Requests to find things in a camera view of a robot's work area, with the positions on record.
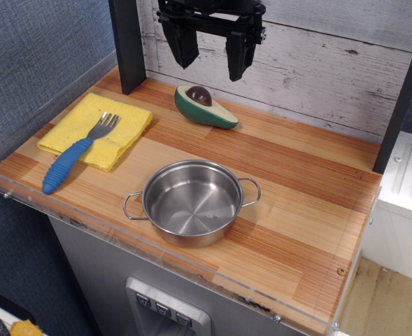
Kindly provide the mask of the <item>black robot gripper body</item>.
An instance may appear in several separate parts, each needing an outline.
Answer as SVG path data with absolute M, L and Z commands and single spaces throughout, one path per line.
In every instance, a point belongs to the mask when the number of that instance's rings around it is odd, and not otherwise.
M 196 38 L 197 32 L 226 37 L 249 36 L 254 43 L 265 39 L 260 1 L 159 1 L 157 15 L 165 37 L 180 43 Z

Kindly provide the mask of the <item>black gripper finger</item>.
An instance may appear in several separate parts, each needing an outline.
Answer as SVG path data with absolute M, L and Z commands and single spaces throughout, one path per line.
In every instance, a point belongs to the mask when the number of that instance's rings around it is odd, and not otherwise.
M 238 81 L 253 63 L 255 40 L 246 33 L 232 31 L 227 36 L 226 53 L 229 78 L 231 81 Z
M 185 25 L 165 21 L 162 28 L 175 61 L 183 69 L 188 68 L 199 55 L 196 31 Z

